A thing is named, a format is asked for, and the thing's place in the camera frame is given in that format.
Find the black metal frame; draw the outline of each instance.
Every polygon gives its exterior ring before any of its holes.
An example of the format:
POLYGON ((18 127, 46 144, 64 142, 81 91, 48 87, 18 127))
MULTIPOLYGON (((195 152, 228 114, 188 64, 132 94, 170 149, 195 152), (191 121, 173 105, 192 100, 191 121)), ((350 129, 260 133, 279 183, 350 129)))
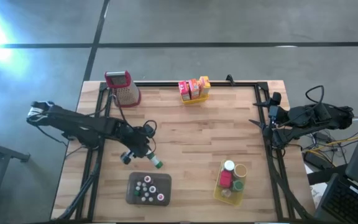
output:
MULTIPOLYGON (((267 85, 267 82, 235 82, 230 75, 226 78, 227 81, 223 82, 211 82, 211 86, 241 86, 241 87, 252 87, 255 91, 255 99, 256 103, 262 102, 262 97, 260 94, 260 91, 263 91, 265 95, 265 100, 268 100, 270 98, 269 93, 269 87, 267 85)), ((177 82, 136 82, 137 86, 177 86, 177 82)), ((95 111, 99 111, 102 105, 104 92, 107 90, 106 83, 101 82, 99 87, 99 95, 98 100, 96 103, 96 109, 95 111)), ((107 98, 107 107, 105 111, 105 116, 109 115, 110 107, 111 107, 111 98, 107 98)), ((259 119, 261 123, 265 123, 265 115, 263 108, 258 107, 258 113, 259 113, 259 119)), ((96 195, 98 190, 98 180, 99 180, 99 174, 100 174, 100 167, 101 167, 101 161, 103 157, 103 151, 104 151, 104 142, 105 139, 101 138, 101 144, 100 146, 95 149, 97 151, 97 159, 95 168, 93 171, 93 175, 90 175, 90 167, 91 167, 91 161, 92 161, 92 155, 93 151, 88 150, 88 153, 86 155, 85 160, 85 168, 83 173, 83 178, 81 181, 81 190, 79 194, 76 196, 75 201, 70 205, 72 207, 72 211, 64 217, 63 220, 54 220, 56 221, 62 221, 62 222, 72 222, 72 223, 84 223, 84 222, 92 222, 93 221, 93 213, 94 213, 94 206, 96 203, 96 195), (91 197, 89 201, 89 209, 86 218, 82 217, 82 210, 83 210, 83 197, 86 194, 87 190, 92 186, 91 189, 91 197), (74 210, 76 210, 76 215, 74 220, 68 220, 70 219, 71 215, 73 214, 74 210)), ((273 156, 272 156, 272 149, 269 144, 269 140, 267 138, 264 138, 264 146, 265 146, 265 153, 266 153, 266 159, 267 159, 267 165, 270 173, 270 181, 272 185, 272 192, 273 192, 273 199, 275 204, 275 211, 277 214, 277 219, 279 222, 305 222, 307 219, 311 218, 311 215, 309 215, 306 210, 300 205, 300 203, 297 201, 295 196, 292 194, 292 192, 289 189, 288 179, 287 179, 287 173, 285 170, 284 160, 281 151, 277 151, 277 161, 278 161, 278 169, 276 170, 275 164, 273 162, 273 156), (280 195, 278 192, 278 185, 281 187, 285 194, 286 199, 286 205, 288 210, 288 218, 283 216, 283 210, 281 206, 281 200, 280 195), (295 210, 298 212, 302 220, 296 219, 295 217, 295 210)))

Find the green cap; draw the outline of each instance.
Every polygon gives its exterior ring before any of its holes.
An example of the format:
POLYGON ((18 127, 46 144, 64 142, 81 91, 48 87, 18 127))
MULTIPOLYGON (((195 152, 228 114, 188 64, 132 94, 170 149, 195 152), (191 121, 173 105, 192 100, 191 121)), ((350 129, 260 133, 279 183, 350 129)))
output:
POLYGON ((162 167, 162 162, 160 161, 157 165, 155 165, 157 169, 162 167))
POLYGON ((240 180, 236 180, 233 182, 233 190, 242 190, 244 188, 244 184, 240 180))

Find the wooden table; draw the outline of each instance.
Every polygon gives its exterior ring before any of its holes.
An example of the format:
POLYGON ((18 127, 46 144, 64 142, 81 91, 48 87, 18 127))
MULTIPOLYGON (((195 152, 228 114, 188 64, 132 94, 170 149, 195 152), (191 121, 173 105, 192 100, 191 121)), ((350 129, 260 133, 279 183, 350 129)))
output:
MULTIPOLYGON (((84 82, 77 111, 92 113, 100 82, 84 82)), ((282 94, 281 106, 289 109, 284 82, 268 81, 270 93, 282 94)), ((212 87, 209 100, 184 106, 178 88, 142 87, 142 102, 125 108, 133 126, 148 119, 158 123, 156 154, 163 161, 157 170, 148 159, 120 161, 126 147, 106 141, 99 178, 94 222, 252 222, 277 220, 264 143, 260 129, 248 119, 259 120, 255 92, 249 87, 212 87), (248 175, 242 205, 234 207, 213 198, 222 160, 231 159, 247 166, 248 175), (134 171, 166 173, 172 177, 172 195, 167 207, 129 205, 125 201, 128 176, 134 171)), ((113 106, 111 116, 120 117, 113 106)), ((79 143, 71 142, 68 152, 79 143)), ((63 213, 78 193, 86 151, 72 154, 64 163, 52 218, 63 213)), ((300 150, 287 148, 284 157, 288 181, 306 210, 314 205, 300 150)), ((280 192, 286 213, 285 199, 280 192)), ((86 197, 84 211, 88 210, 86 197)))

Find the yellow rack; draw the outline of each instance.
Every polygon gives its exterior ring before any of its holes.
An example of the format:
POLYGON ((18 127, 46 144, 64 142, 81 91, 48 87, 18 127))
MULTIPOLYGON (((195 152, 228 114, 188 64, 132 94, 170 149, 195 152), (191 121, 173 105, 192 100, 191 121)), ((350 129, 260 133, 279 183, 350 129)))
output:
POLYGON ((205 94, 205 95, 201 95, 199 98, 194 99, 194 100, 183 100, 183 98, 181 97, 181 101, 184 104, 189 105, 189 104, 193 104, 193 103, 204 102, 204 101, 208 100, 208 98, 209 98, 209 94, 205 94))
MULTIPOLYGON (((221 192, 223 190, 222 187, 219 186, 219 180, 221 179, 221 170, 223 169, 223 164, 226 160, 223 160, 221 163, 221 166, 219 168, 219 172, 218 172, 218 178, 216 179, 216 185, 215 185, 215 190, 214 190, 214 198, 218 199, 222 202, 226 202, 229 203, 231 205, 235 205, 235 206, 240 206, 241 202, 242 202, 242 198, 244 196, 244 189, 240 192, 231 192, 231 196, 226 198, 223 197, 221 192)), ((241 182, 244 183, 244 188, 245 188, 245 182, 246 182, 246 178, 240 178, 241 182)))

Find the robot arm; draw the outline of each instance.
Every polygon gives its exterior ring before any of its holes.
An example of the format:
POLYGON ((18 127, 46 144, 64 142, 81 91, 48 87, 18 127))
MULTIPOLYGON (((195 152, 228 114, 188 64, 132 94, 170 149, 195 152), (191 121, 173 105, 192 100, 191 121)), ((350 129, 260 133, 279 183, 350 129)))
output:
POLYGON ((263 135, 271 140, 273 147, 277 148, 283 148, 292 139, 299 139, 301 136, 322 129, 346 129, 352 124, 354 117, 353 109, 348 106, 337 107, 317 102, 286 111, 279 106, 280 102, 281 94, 275 92, 268 101, 254 104, 269 108, 270 122, 268 126, 250 120, 262 128, 263 135), (285 129, 286 126, 292 127, 292 129, 285 129))
POLYGON ((90 117, 74 111, 63 109, 51 101, 33 102, 27 116, 27 122, 33 126, 52 126, 63 131, 62 136, 68 140, 77 138, 88 148, 99 146, 99 138, 119 141, 129 151, 121 155, 123 163, 130 163, 130 157, 140 157, 151 153, 149 139, 155 130, 148 124, 132 127, 119 118, 90 117))

